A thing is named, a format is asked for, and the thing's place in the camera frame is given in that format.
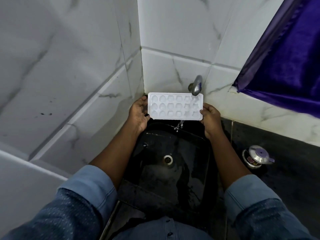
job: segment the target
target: metal lid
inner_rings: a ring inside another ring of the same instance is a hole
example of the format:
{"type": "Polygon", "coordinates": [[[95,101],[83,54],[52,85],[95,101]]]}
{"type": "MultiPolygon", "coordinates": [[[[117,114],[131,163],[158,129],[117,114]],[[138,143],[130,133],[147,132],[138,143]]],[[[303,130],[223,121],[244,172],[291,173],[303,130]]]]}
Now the metal lid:
{"type": "Polygon", "coordinates": [[[269,164],[269,154],[268,152],[258,145],[252,145],[249,147],[249,154],[254,161],[261,164],[269,164]]]}

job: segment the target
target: ice tray compartment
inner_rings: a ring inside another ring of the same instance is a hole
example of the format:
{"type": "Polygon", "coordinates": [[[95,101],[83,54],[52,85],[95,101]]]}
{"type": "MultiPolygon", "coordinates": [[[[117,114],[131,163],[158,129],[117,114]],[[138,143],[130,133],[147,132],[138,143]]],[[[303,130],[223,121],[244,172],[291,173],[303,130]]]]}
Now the ice tray compartment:
{"type": "Polygon", "coordinates": [[[160,120],[202,120],[203,95],[191,93],[148,93],[148,114],[160,120]]]}

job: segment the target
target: person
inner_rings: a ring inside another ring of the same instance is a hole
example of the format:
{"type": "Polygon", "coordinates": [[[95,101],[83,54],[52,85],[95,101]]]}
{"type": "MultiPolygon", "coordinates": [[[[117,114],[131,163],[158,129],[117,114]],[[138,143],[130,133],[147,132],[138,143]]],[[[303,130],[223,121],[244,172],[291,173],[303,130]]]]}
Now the person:
{"type": "MultiPolygon", "coordinates": [[[[130,108],[128,119],[109,145],[65,181],[55,199],[5,240],[97,239],[117,201],[117,189],[138,136],[150,119],[147,97],[130,108]]],[[[221,177],[227,215],[241,239],[315,239],[279,196],[244,166],[225,136],[220,113],[204,103],[205,136],[221,177]]],[[[120,232],[114,239],[212,239],[204,231],[163,217],[120,232]]]]}

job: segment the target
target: denim shirt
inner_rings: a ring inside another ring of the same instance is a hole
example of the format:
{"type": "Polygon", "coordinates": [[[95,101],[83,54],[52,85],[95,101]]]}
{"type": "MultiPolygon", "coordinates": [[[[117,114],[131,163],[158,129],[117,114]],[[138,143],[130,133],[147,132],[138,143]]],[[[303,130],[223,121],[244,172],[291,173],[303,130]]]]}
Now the denim shirt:
{"type": "MultiPolygon", "coordinates": [[[[228,218],[241,239],[315,239],[279,196],[255,175],[235,181],[225,192],[228,218]]],[[[55,199],[4,240],[97,239],[108,221],[117,192],[99,168],[87,165],[64,182],[55,199]]],[[[119,233],[119,239],[212,239],[204,231],[163,217],[119,233]]]]}

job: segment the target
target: metal container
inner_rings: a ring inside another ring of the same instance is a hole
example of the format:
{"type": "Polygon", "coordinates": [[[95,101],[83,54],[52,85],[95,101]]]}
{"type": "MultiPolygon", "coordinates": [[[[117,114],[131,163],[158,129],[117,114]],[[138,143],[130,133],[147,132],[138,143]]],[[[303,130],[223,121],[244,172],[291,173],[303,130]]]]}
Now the metal container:
{"type": "Polygon", "coordinates": [[[252,145],[242,151],[242,158],[250,169],[258,169],[262,164],[273,164],[274,159],[269,157],[269,153],[258,145],[252,145]]]}

